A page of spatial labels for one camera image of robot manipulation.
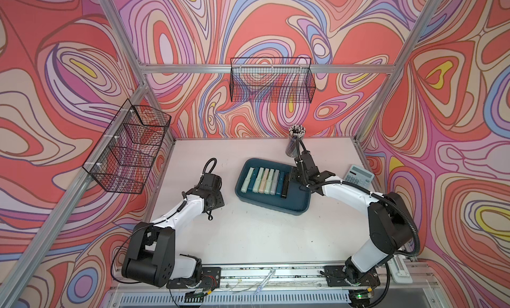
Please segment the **teal plastic storage box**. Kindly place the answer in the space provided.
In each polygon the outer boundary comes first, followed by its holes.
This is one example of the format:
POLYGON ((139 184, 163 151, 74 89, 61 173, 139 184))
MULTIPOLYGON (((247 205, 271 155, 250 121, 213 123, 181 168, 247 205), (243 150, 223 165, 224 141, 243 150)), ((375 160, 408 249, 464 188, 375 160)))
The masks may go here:
POLYGON ((235 194, 243 202, 299 216, 308 210, 311 192, 297 174, 291 165, 251 158, 240 172, 235 194))

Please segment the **light green pliers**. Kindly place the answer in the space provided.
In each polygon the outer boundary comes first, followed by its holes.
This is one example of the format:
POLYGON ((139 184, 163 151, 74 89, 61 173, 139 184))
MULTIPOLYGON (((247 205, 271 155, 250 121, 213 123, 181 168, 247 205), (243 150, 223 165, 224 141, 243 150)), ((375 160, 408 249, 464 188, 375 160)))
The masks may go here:
POLYGON ((240 192, 246 193, 248 191, 248 186, 251 182, 253 172, 254 172, 254 168, 253 167, 249 168, 248 174, 247 174, 246 178, 244 179, 244 182, 243 182, 240 192))

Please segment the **beige pliers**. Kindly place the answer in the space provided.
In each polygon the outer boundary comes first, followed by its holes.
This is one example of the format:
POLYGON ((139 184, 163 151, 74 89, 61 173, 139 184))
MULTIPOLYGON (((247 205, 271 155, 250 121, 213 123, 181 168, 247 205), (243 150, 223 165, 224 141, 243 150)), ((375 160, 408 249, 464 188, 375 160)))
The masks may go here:
POLYGON ((264 169, 264 172, 263 172, 262 177, 261 177, 260 186, 259 186, 259 189, 258 189, 258 192, 260 194, 264 194, 264 192, 265 192, 266 182, 267 182, 267 179, 268 179, 269 172, 270 172, 269 169, 267 169, 267 168, 264 169))

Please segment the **grey-blue pliers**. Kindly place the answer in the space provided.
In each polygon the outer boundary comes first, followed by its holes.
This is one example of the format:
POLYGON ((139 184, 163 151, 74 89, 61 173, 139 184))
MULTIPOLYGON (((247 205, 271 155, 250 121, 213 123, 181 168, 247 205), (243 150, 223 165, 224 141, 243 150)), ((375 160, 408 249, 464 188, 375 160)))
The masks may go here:
POLYGON ((279 172, 280 171, 277 170, 277 169, 274 172, 272 187, 271 187, 271 190, 270 190, 270 194, 271 195, 275 195, 276 194, 276 186, 277 186, 277 182, 278 182, 279 172))

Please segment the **mint green pliers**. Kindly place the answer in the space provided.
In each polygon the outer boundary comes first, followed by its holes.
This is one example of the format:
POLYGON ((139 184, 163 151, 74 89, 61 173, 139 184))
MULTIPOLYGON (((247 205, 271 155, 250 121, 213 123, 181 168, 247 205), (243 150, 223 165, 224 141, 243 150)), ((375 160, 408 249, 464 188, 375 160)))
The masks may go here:
POLYGON ((270 171, 269 171, 269 174, 268 174, 268 177, 267 177, 267 180, 266 180, 266 186, 264 188, 264 193, 266 195, 270 194, 270 190, 271 190, 272 182, 273 182, 273 177, 274 177, 274 172, 275 172, 274 169, 270 169, 270 171))

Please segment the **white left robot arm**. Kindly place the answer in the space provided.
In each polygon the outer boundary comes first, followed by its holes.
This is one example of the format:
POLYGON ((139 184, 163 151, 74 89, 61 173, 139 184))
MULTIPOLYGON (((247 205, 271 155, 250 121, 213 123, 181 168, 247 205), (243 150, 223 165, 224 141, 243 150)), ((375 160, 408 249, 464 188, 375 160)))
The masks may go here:
POLYGON ((177 253, 176 237, 198 216, 207 215, 212 220, 212 211, 224 206, 221 187, 218 175, 204 173, 197 185, 183 193, 177 206, 153 222, 137 224, 130 236, 122 276, 158 288, 173 281, 192 287, 200 284, 201 259, 177 253))

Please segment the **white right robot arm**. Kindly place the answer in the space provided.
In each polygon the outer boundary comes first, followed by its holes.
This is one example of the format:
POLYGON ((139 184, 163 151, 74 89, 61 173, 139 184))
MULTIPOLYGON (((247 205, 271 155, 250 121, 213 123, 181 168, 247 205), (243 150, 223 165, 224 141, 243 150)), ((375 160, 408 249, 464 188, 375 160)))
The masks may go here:
POLYGON ((370 270, 386 264, 396 255, 418 256, 419 229, 399 194, 372 192, 330 171, 321 172, 308 150, 299 153, 294 160, 301 185, 313 193, 345 203, 368 219, 368 240, 345 261, 343 271, 349 282, 356 284, 370 270))

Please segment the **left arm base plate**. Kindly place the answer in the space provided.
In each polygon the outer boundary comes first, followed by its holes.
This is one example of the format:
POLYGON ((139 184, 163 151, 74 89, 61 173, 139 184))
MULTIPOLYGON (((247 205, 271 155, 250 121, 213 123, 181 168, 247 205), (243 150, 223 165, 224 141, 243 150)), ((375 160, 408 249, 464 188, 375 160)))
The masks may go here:
POLYGON ((169 280, 167 289, 214 290, 220 286, 221 271, 219 266, 197 268, 191 277, 169 280))

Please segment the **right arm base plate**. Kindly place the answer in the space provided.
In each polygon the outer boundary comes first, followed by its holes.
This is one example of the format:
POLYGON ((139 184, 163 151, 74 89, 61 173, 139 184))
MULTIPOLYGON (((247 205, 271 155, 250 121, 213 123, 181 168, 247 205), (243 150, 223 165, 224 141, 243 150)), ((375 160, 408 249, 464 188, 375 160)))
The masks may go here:
POLYGON ((381 285, 374 268, 363 273, 344 265, 324 266, 320 275, 326 279, 329 287, 375 288, 381 285))

